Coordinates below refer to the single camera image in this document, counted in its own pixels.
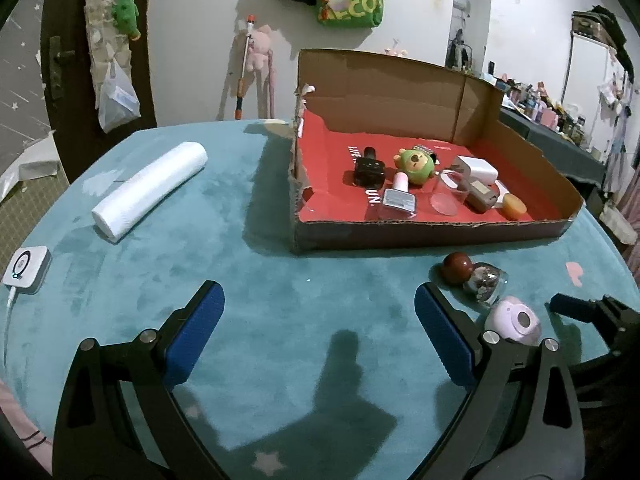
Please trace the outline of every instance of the nail polish bottle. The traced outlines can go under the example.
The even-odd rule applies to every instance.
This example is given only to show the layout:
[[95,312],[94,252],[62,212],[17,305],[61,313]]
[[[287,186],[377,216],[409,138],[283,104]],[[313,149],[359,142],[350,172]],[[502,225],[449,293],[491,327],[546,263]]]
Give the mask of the nail polish bottle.
[[376,150],[372,147],[365,148],[364,156],[356,159],[353,182],[369,189],[381,189],[385,185],[385,163],[376,160]]
[[382,197],[381,217],[383,219],[407,219],[415,215],[415,196],[409,193],[409,177],[398,171],[393,188],[388,188]]

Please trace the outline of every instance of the table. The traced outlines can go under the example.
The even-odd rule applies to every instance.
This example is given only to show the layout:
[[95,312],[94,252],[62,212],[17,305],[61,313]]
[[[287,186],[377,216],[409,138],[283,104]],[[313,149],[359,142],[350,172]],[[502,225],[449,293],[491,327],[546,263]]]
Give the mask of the table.
[[512,110],[502,108],[500,122],[506,124],[531,144],[542,150],[547,160],[565,177],[582,184],[602,188],[606,173],[604,164],[572,142],[564,140],[542,124],[533,123]]
[[[203,171],[117,245],[101,238],[90,212],[113,181],[184,140],[207,150]],[[250,121],[137,132],[47,212],[25,244],[46,244],[52,264],[37,295],[17,297],[2,371],[45,434],[82,339],[113,344],[157,328],[212,279],[225,289],[225,311],[175,396],[231,478],[263,479],[252,467],[257,452],[278,453],[286,469],[274,478],[392,480],[414,471],[465,395],[414,312],[416,288],[437,279],[430,269],[452,249],[293,256],[290,144]],[[559,240],[465,250],[508,271],[509,292],[538,313],[543,335],[558,338],[569,362],[606,346],[591,325],[551,319],[544,304],[553,294],[609,293],[640,306],[631,274],[584,210]],[[584,269],[582,287],[566,271],[572,261]],[[473,319],[486,314],[461,291],[444,292]],[[2,288],[0,301],[6,296]],[[132,409],[147,453],[158,457]]]

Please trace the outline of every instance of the white charging cable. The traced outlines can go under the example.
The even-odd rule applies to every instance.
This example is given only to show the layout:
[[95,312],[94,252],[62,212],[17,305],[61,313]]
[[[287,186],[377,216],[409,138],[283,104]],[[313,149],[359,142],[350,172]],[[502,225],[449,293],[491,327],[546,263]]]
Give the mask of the white charging cable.
[[15,291],[16,287],[12,286],[9,290],[9,298],[6,300],[6,314],[4,316],[4,344],[2,345],[2,364],[6,370],[6,347],[9,337],[9,317],[11,316],[11,310],[14,307]]

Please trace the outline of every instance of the black nail polish bottle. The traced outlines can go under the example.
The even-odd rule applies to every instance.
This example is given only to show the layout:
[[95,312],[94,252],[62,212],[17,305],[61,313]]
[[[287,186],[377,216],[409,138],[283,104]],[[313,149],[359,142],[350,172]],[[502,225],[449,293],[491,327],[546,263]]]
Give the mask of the black nail polish bottle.
[[381,189],[385,185],[385,163],[376,160],[376,150],[372,147],[365,148],[364,156],[356,159],[353,182],[369,189]]

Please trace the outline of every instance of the white paper roll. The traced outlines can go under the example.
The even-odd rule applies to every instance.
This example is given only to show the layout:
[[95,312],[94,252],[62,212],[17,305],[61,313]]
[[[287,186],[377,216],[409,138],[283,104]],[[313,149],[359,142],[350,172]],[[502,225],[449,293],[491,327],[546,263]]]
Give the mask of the white paper roll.
[[95,224],[112,242],[120,240],[140,219],[207,162],[197,142],[183,142],[137,172],[91,211]]

